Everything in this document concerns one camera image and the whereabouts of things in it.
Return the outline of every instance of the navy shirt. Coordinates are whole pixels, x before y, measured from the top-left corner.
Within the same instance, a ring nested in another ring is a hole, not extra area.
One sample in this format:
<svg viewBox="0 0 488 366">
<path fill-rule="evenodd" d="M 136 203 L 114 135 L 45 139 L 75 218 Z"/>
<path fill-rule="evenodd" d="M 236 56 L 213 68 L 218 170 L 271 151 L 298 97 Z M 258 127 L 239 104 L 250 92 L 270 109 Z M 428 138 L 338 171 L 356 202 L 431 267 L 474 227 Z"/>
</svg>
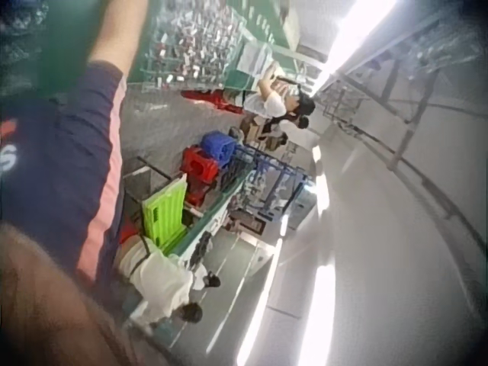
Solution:
<svg viewBox="0 0 488 366">
<path fill-rule="evenodd" d="M 94 63 L 61 110 L 37 99 L 2 108 L 2 220 L 91 283 L 106 277 L 117 251 L 124 95 L 122 72 Z"/>
</svg>

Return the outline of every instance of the fluorescent light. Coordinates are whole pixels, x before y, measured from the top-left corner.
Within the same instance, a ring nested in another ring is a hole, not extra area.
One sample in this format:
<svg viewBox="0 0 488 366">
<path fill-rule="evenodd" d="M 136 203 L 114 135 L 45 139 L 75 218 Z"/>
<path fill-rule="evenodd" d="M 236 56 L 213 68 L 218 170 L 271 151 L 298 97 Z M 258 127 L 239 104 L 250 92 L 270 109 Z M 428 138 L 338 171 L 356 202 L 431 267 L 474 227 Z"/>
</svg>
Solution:
<svg viewBox="0 0 488 366">
<path fill-rule="evenodd" d="M 327 178 L 325 174 L 317 175 L 316 177 L 317 186 L 317 209 L 319 210 L 319 215 L 327 210 L 330 205 L 329 197 L 329 186 L 327 185 Z"/>
<path fill-rule="evenodd" d="M 268 303 L 269 292 L 275 279 L 276 268 L 278 267 L 278 259 L 280 258 L 281 247 L 283 246 L 283 239 L 278 239 L 276 243 L 276 251 L 271 260 L 271 267 L 269 268 L 268 276 L 266 277 L 265 287 L 259 297 L 258 306 L 254 311 L 251 323 L 247 329 L 246 336 L 242 341 L 239 354 L 237 355 L 237 366 L 244 366 L 251 354 L 252 347 L 258 336 L 259 327 L 261 326 L 262 317 L 265 315 L 266 304 Z"/>
<path fill-rule="evenodd" d="M 289 216 L 287 214 L 283 215 L 283 217 L 281 218 L 281 228 L 280 228 L 280 235 L 281 236 L 285 236 L 287 233 L 288 219 L 289 219 Z"/>
<path fill-rule="evenodd" d="M 312 149 L 312 156 L 313 156 L 313 161 L 314 162 L 318 162 L 320 160 L 320 158 L 322 158 L 322 153 L 320 152 L 320 147 L 319 146 L 315 146 Z"/>
<path fill-rule="evenodd" d="M 390 13 L 396 0 L 357 0 L 341 22 L 341 29 L 329 52 L 329 58 L 312 88 L 313 97 L 329 76 L 336 72 L 363 44 L 366 37 Z"/>
<path fill-rule="evenodd" d="M 310 192 L 311 194 L 317 194 L 317 186 L 312 182 L 310 182 L 310 184 L 311 185 L 305 185 L 303 189 L 305 189 L 305 191 Z"/>
<path fill-rule="evenodd" d="M 336 311 L 335 288 L 334 265 L 319 267 L 298 366 L 325 366 L 327 362 Z"/>
</svg>

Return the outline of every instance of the pink stripe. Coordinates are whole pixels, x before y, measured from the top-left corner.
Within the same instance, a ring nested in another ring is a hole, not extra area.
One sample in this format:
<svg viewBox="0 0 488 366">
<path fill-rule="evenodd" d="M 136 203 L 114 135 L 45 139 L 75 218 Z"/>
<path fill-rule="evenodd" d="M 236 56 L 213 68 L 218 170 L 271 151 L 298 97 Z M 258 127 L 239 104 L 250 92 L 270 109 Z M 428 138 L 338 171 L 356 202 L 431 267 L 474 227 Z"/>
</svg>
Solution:
<svg viewBox="0 0 488 366">
<path fill-rule="evenodd" d="M 109 139 L 112 143 L 110 168 L 107 181 L 100 197 L 100 207 L 95 217 L 88 225 L 88 235 L 83 243 L 78 260 L 78 272 L 91 283 L 95 281 L 98 267 L 98 257 L 104 243 L 104 234 L 111 227 L 115 215 L 115 206 L 119 195 L 120 171 L 122 169 L 122 155 L 120 153 L 120 105 L 125 96 L 126 82 L 123 79 L 114 98 L 114 107 L 110 114 Z"/>
</svg>

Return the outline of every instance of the green plastic crate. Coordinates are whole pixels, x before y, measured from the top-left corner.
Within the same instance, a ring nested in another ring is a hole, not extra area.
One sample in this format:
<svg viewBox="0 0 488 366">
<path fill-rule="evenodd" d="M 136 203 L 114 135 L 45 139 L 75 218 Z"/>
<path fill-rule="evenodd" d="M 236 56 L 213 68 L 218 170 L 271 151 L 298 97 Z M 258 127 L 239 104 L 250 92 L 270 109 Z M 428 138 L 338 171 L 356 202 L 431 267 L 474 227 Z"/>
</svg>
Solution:
<svg viewBox="0 0 488 366">
<path fill-rule="evenodd" d="M 146 235 L 163 252 L 177 245 L 177 240 L 186 234 L 181 219 L 187 186 L 184 175 L 143 202 Z"/>
</svg>

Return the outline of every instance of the person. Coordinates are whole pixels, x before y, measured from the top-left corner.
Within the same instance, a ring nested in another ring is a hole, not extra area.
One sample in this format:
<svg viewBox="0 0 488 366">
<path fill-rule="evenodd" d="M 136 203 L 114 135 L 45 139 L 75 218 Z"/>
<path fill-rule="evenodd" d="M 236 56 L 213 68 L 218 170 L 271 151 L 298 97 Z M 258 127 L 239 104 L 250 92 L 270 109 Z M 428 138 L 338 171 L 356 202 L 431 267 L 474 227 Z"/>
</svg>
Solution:
<svg viewBox="0 0 488 366">
<path fill-rule="evenodd" d="M 2 106 L 2 220 L 90 288 L 108 279 L 122 214 L 120 106 L 148 0 L 109 0 L 85 73 L 63 109 Z"/>
<path fill-rule="evenodd" d="M 315 110 L 315 102 L 300 88 L 298 95 L 288 95 L 288 84 L 274 80 L 278 64 L 273 62 L 258 81 L 258 93 L 232 91 L 229 89 L 212 92 L 183 91 L 187 99 L 208 101 L 217 109 L 235 114 L 248 112 L 265 119 L 282 117 L 285 114 L 308 116 Z"/>
<path fill-rule="evenodd" d="M 190 302 L 190 290 L 220 286 L 220 279 L 203 265 L 192 273 L 178 256 L 165 257 L 151 239 L 143 236 L 132 236 L 120 246 L 114 267 L 147 302 L 136 320 L 141 326 L 157 323 L 173 313 L 185 322 L 200 322 L 203 311 L 200 305 Z"/>
<path fill-rule="evenodd" d="M 0 226 L 0 355 L 6 364 L 144 364 L 128 334 L 33 240 Z"/>
</svg>

